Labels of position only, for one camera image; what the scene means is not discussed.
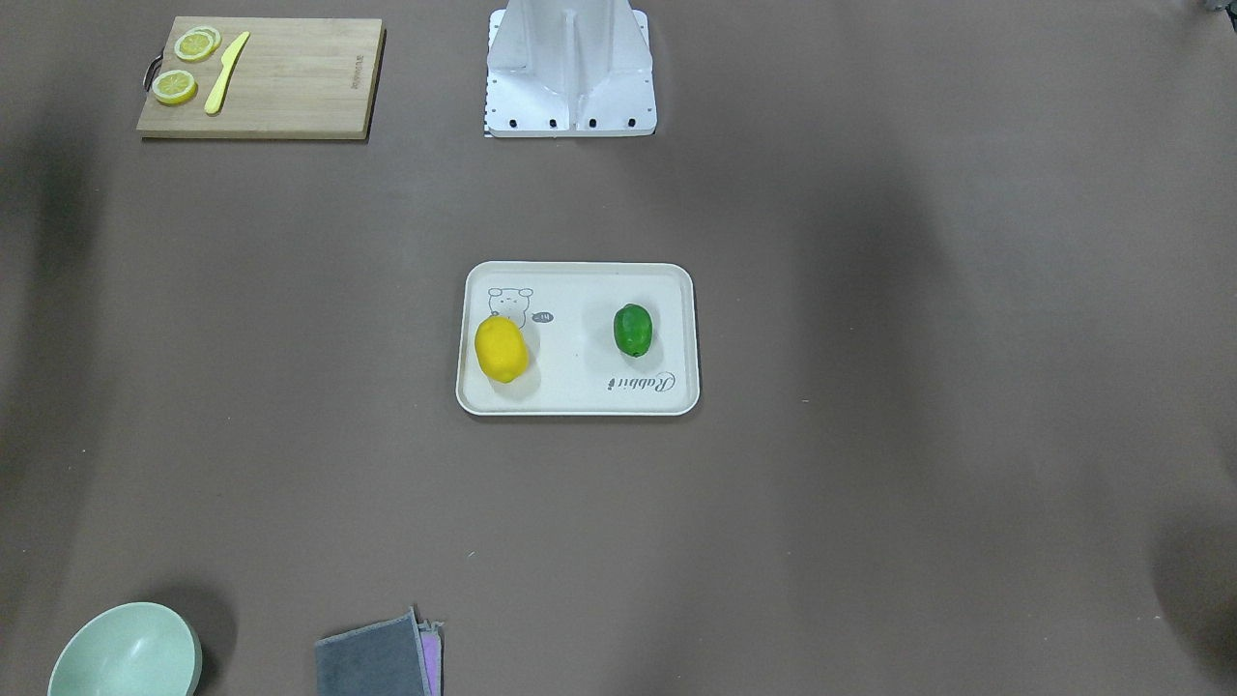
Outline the mint green bowl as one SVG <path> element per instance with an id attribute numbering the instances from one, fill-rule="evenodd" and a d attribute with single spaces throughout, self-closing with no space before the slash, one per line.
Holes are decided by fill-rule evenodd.
<path id="1" fill-rule="evenodd" d="M 189 622 L 166 605 L 130 602 L 96 614 L 62 649 L 48 695 L 193 695 L 204 664 Z"/>

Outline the wooden cutting board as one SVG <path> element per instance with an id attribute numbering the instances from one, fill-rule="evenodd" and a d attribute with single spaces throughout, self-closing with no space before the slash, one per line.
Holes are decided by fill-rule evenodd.
<path id="1" fill-rule="evenodd" d="M 174 42 L 197 26 L 220 31 L 208 59 L 187 63 Z M 221 52 L 242 31 L 247 45 L 233 70 L 216 116 L 204 104 L 220 72 Z M 160 67 L 190 70 L 198 91 L 168 106 L 147 94 L 137 132 L 147 138 L 357 140 L 367 138 L 383 66 L 381 19 L 275 19 L 190 16 L 172 19 Z"/>

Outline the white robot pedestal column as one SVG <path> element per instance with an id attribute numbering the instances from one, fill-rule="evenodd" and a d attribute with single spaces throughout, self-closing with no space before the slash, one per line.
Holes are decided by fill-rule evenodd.
<path id="1" fill-rule="evenodd" d="M 656 134 L 648 17 L 628 1 L 508 1 L 487 31 L 486 136 Z"/>

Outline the yellow lemon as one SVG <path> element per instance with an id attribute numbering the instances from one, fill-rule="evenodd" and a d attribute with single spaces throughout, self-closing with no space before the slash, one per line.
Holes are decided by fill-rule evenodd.
<path id="1" fill-rule="evenodd" d="M 477 366 L 489 380 L 512 383 L 529 370 L 529 345 L 516 321 L 492 314 L 477 325 L 474 335 Z"/>

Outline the lemon slice near edge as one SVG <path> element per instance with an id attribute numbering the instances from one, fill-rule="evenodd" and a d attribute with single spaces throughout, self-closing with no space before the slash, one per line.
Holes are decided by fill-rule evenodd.
<path id="1" fill-rule="evenodd" d="M 150 94 L 156 103 L 174 106 L 189 103 L 198 91 L 198 80 L 190 70 L 165 70 L 151 80 Z"/>

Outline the white rabbit tray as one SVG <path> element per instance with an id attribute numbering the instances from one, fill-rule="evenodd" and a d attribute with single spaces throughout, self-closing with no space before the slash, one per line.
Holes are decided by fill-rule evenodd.
<path id="1" fill-rule="evenodd" d="M 641 305 L 652 344 L 641 357 L 614 341 L 614 314 Z M 529 347 L 511 383 L 482 375 L 475 331 L 506 316 Z M 486 261 L 465 279 L 455 380 L 477 417 L 680 417 L 700 399 L 694 283 L 669 263 Z"/>

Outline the grey folded cloth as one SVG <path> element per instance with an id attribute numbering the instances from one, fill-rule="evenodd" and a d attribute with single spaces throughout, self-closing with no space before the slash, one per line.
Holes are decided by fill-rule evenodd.
<path id="1" fill-rule="evenodd" d="M 422 622 L 414 608 L 395 621 L 315 642 L 318 695 L 442 695 L 442 622 Z"/>

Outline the green lime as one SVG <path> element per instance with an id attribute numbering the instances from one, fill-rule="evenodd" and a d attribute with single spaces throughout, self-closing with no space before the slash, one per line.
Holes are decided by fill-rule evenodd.
<path id="1" fill-rule="evenodd" d="M 625 304 L 614 314 L 614 342 L 621 354 L 643 357 L 652 347 L 653 336 L 652 316 L 643 305 Z"/>

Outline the yellow plastic knife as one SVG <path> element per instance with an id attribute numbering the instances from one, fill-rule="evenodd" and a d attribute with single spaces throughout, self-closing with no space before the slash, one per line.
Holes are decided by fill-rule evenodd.
<path id="1" fill-rule="evenodd" d="M 221 68 L 219 75 L 216 75 L 216 83 L 213 84 L 212 91 L 209 91 L 204 104 L 204 112 L 208 116 L 216 116 L 216 114 L 220 112 L 221 103 L 226 99 L 228 88 L 233 78 L 233 70 L 235 70 L 236 62 L 240 56 L 242 56 L 242 51 L 245 45 L 247 45 L 250 36 L 250 31 L 242 31 L 242 35 L 239 35 L 236 40 L 233 40 L 231 43 L 228 45 L 228 48 L 221 52 Z"/>

